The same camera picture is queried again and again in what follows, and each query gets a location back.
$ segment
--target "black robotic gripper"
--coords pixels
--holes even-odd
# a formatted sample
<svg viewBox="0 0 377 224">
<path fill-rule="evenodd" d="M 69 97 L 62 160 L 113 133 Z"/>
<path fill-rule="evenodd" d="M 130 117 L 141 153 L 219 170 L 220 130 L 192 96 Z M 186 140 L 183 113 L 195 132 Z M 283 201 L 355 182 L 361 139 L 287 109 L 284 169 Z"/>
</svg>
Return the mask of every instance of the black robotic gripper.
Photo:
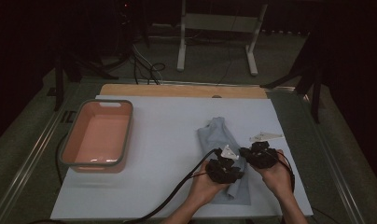
<svg viewBox="0 0 377 224">
<path fill-rule="evenodd" d="M 217 160 L 210 160 L 206 165 L 205 170 L 209 177 L 219 184 L 235 183 L 237 179 L 244 176 L 244 172 L 240 172 L 240 168 L 232 166 L 234 160 L 223 158 L 221 156 L 221 148 L 215 149 Z"/>
<path fill-rule="evenodd" d="M 278 154 L 275 148 L 270 148 L 268 142 L 255 142 L 252 147 L 241 147 L 239 153 L 246 161 L 259 169 L 273 167 L 278 162 Z"/>
</svg>

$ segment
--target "table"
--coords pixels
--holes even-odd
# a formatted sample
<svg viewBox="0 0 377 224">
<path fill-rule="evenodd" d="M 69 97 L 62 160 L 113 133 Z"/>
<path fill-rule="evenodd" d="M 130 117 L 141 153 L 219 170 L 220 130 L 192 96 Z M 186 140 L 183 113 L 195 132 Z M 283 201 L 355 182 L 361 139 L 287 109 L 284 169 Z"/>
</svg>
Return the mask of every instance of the table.
<svg viewBox="0 0 377 224">
<path fill-rule="evenodd" d="M 211 98 L 214 95 L 223 98 Z M 127 163 L 119 174 L 83 174 L 69 169 L 52 219 L 131 219 L 151 212 L 203 157 L 195 130 L 212 117 L 225 118 L 241 146 L 250 146 L 249 138 L 260 131 L 283 132 L 272 102 L 260 88 L 115 84 L 104 86 L 96 98 L 133 103 Z M 304 215 L 312 215 L 286 140 L 270 144 L 282 148 L 290 160 L 296 175 L 296 198 Z M 261 176 L 253 169 L 246 174 L 251 205 L 210 203 L 194 218 L 281 216 L 279 204 Z M 171 214 L 186 198 L 189 186 L 184 185 L 154 217 Z"/>
<path fill-rule="evenodd" d="M 175 83 L 175 85 L 183 85 L 183 87 L 178 86 L 178 89 L 183 88 L 185 90 L 177 91 L 183 96 L 195 92 L 190 90 L 198 89 L 207 92 L 206 97 L 212 97 L 215 94 L 227 97 L 227 93 L 219 90 L 228 90 L 227 92 L 231 96 L 236 94 L 242 98 L 259 97 L 266 99 L 268 97 L 271 99 L 291 154 L 294 157 L 294 162 L 300 171 L 301 181 L 311 206 L 339 221 L 344 220 L 345 223 L 348 223 L 348 220 L 356 215 L 355 201 L 351 202 L 347 198 L 346 190 L 342 189 L 342 180 L 333 173 L 335 167 L 333 168 L 330 164 L 329 148 L 325 147 L 328 139 L 325 139 L 324 135 L 314 125 L 305 98 L 295 94 L 290 89 L 278 88 L 264 92 L 262 89 L 249 86 L 223 86 L 223 88 L 219 88 L 212 85 L 187 87 L 187 83 Z M 124 87 L 126 87 L 124 88 L 125 91 L 143 88 L 138 89 L 141 90 L 139 93 L 146 90 L 147 94 L 161 94 L 160 92 L 157 93 L 161 90 L 157 86 L 124 85 Z M 168 88 L 168 91 L 173 92 L 175 86 L 163 86 L 162 88 Z M 55 167 L 55 154 L 59 143 L 72 127 L 80 104 L 95 98 L 100 92 L 109 94 L 107 92 L 118 89 L 119 86 L 104 85 L 103 83 L 71 83 L 67 87 L 65 101 L 58 112 L 53 111 L 54 101 L 49 98 L 45 99 L 43 107 L 36 106 L 30 110 L 31 116 L 35 119 L 29 119 L 25 121 L 26 123 L 38 122 L 39 118 L 44 117 L 41 125 L 35 125 L 38 130 L 27 132 L 27 129 L 20 128 L 19 132 L 7 133 L 9 139 L 14 139 L 14 141 L 5 147 L 1 146 L 0 149 L 4 153 L 6 150 L 12 151 L 9 156 L 14 156 L 13 154 L 18 149 L 24 149 L 27 153 L 21 156 L 23 163 L 19 164 L 20 170 L 16 171 L 14 179 L 10 181 L 10 186 L 7 186 L 4 193 L 2 192 L 2 195 L 0 195 L 0 223 L 30 223 L 51 217 L 60 190 Z M 0 165 L 2 167 L 0 171 L 4 172 L 3 175 L 6 175 L 8 168 L 5 168 L 4 162 L 2 164 L 0 162 Z M 60 170 L 65 175 L 68 169 L 60 164 Z M 317 213 L 316 210 L 314 211 L 317 220 L 323 223 L 329 222 L 327 217 Z M 235 217 L 234 220 L 229 218 L 228 221 L 241 223 L 239 218 L 243 217 Z M 256 223 L 277 222 L 277 217 L 251 217 L 251 219 L 254 219 Z M 99 219 L 96 222 L 110 223 Z M 93 221 L 81 220 L 74 223 L 88 224 L 93 223 Z"/>
</svg>

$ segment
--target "wrist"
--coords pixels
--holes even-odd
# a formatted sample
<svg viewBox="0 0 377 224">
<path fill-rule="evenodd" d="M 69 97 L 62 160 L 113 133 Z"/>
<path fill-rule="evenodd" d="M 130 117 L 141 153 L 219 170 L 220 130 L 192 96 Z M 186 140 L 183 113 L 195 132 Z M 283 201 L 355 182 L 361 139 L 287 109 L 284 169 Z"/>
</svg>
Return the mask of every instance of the wrist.
<svg viewBox="0 0 377 224">
<path fill-rule="evenodd" d="M 283 211 L 300 210 L 299 204 L 293 193 L 281 195 L 277 197 L 277 200 Z"/>
<path fill-rule="evenodd" d="M 189 223 L 199 208 L 199 205 L 186 199 L 170 216 L 162 221 L 162 224 Z"/>
<path fill-rule="evenodd" d="M 293 192 L 280 192 L 275 194 L 276 199 L 279 203 L 292 203 L 296 201 Z"/>
<path fill-rule="evenodd" d="M 198 209 L 200 209 L 204 203 L 201 202 L 201 200 L 193 198 L 193 197 L 187 197 L 187 199 L 183 202 L 183 206 L 186 207 L 189 211 L 196 212 Z"/>
</svg>

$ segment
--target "human arm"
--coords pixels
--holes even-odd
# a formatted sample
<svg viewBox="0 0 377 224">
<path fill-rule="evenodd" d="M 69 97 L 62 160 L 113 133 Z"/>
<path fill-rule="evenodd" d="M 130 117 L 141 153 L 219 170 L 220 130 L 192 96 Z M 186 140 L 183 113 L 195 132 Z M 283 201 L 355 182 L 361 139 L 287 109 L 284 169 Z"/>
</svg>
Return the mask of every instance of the human arm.
<svg viewBox="0 0 377 224">
<path fill-rule="evenodd" d="M 204 161 L 200 171 L 194 173 L 197 176 L 193 178 L 187 199 L 162 224 L 187 224 L 199 208 L 210 203 L 219 191 L 228 186 L 211 180 L 205 171 L 207 163 Z"/>
<path fill-rule="evenodd" d="M 278 151 L 278 159 L 285 165 L 286 160 L 283 156 L 282 150 Z M 307 220 L 302 213 L 296 198 L 294 197 L 291 187 L 290 174 L 286 167 L 277 162 L 273 167 L 269 169 L 258 169 L 253 167 L 262 176 L 267 188 L 273 193 L 278 200 L 286 224 L 307 224 Z"/>
</svg>

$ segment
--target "metal frame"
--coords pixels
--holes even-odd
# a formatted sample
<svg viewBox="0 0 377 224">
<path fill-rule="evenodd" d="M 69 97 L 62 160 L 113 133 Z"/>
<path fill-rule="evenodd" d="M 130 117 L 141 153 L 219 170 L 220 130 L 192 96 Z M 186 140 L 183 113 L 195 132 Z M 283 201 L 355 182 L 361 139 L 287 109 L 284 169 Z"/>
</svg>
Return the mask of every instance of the metal frame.
<svg viewBox="0 0 377 224">
<path fill-rule="evenodd" d="M 305 95 L 302 98 L 301 103 L 302 103 L 302 107 L 304 108 L 304 111 L 306 112 L 307 119 L 313 125 L 314 134 L 316 134 L 317 139 L 319 140 L 319 144 L 322 146 L 322 149 L 323 149 L 322 151 L 326 158 L 328 170 L 330 171 L 331 177 L 334 180 L 337 191 L 340 193 L 342 203 L 345 206 L 348 216 L 350 217 L 352 223 L 354 224 L 358 224 L 358 223 L 365 224 L 366 222 L 359 208 L 357 207 L 354 195 L 352 194 L 352 191 L 349 188 L 348 183 L 343 177 L 340 166 L 338 165 L 332 153 L 332 150 L 330 146 L 328 145 L 328 141 L 326 140 L 324 131 L 314 122 L 311 109 L 309 108 L 311 107 L 311 103 L 307 95 Z"/>
<path fill-rule="evenodd" d="M 185 70 L 186 29 L 234 31 L 234 32 L 253 33 L 252 41 L 250 42 L 249 45 L 245 46 L 245 53 L 247 57 L 247 62 L 249 64 L 250 75 L 256 76 L 258 74 L 258 68 L 256 66 L 255 56 L 253 55 L 253 49 L 258 40 L 258 34 L 260 32 L 261 24 L 263 22 L 266 10 L 267 10 L 267 5 L 266 4 L 262 5 L 260 13 L 257 18 L 194 14 L 194 13 L 186 13 L 186 0 L 182 0 L 180 46 L 179 46 L 179 53 L 177 56 L 177 71 L 182 72 Z"/>
<path fill-rule="evenodd" d="M 10 186 L 6 190 L 5 195 L 0 201 L 0 223 L 5 223 L 8 218 L 8 214 L 13 208 L 15 202 L 20 197 L 20 194 L 23 188 L 26 185 L 26 182 L 31 177 L 32 171 L 37 165 L 37 162 L 40 160 L 44 150 L 49 144 L 49 140 L 53 136 L 61 117 L 63 116 L 63 109 L 66 105 L 66 102 L 74 95 L 77 91 L 77 88 L 69 88 L 67 91 L 67 99 L 64 103 L 61 103 L 61 110 L 55 111 L 49 122 L 46 124 L 43 132 L 40 134 L 38 140 L 36 141 L 34 147 L 29 153 L 28 157 L 22 164 L 20 170 L 16 173 L 13 180 L 10 183 Z"/>
</svg>

